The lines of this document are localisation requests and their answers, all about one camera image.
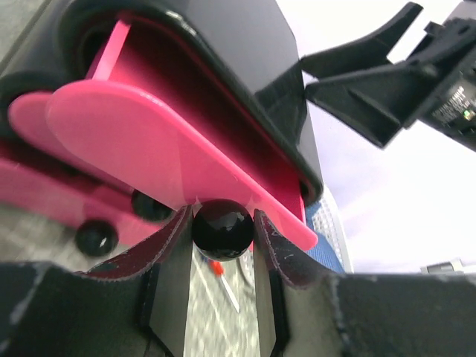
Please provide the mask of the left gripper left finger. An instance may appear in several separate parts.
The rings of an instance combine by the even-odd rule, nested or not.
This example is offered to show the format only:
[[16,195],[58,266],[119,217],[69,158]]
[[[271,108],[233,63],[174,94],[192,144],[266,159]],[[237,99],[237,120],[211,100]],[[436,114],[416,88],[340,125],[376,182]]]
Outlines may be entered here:
[[87,272],[1,265],[3,356],[182,356],[191,208]]

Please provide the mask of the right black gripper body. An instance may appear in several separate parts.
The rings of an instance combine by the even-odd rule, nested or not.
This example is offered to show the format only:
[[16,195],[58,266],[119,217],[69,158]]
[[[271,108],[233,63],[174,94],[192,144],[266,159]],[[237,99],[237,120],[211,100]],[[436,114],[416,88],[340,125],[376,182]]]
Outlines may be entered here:
[[466,148],[475,150],[475,2],[460,1],[446,20],[429,22],[409,56],[432,54],[427,67],[440,77],[411,115]]

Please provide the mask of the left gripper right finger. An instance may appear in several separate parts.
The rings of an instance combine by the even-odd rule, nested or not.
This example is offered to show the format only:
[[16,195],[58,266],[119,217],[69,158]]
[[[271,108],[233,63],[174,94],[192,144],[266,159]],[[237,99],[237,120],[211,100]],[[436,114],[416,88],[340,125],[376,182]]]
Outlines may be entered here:
[[262,356],[473,356],[472,274],[338,274],[254,214]]

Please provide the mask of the black drawer cabinet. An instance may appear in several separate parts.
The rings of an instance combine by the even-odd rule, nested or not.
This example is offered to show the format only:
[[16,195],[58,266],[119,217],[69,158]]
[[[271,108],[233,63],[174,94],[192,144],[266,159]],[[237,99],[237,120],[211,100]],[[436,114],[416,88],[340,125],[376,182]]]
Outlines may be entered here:
[[297,45],[275,1],[44,1],[1,61],[1,109],[80,79],[87,39],[119,19],[171,32],[296,166],[305,203],[321,197]]

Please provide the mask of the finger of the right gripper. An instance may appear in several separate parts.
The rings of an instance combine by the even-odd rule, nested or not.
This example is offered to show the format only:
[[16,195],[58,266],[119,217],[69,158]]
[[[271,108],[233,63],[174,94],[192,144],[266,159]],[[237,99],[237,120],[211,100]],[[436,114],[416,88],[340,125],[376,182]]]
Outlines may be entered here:
[[438,80],[434,65],[382,65],[311,83],[306,98],[382,148],[416,120]]
[[372,33],[302,57],[301,70],[315,78],[324,79],[388,64],[388,54],[422,10],[421,5],[410,1]]

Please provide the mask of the pink top drawer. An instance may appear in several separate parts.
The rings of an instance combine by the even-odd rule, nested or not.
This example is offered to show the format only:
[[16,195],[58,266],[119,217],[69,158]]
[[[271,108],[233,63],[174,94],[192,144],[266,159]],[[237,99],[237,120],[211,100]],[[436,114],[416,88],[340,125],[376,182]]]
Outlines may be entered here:
[[162,29],[119,21],[46,123],[74,157],[172,209],[228,199],[306,251],[300,175],[231,93]]

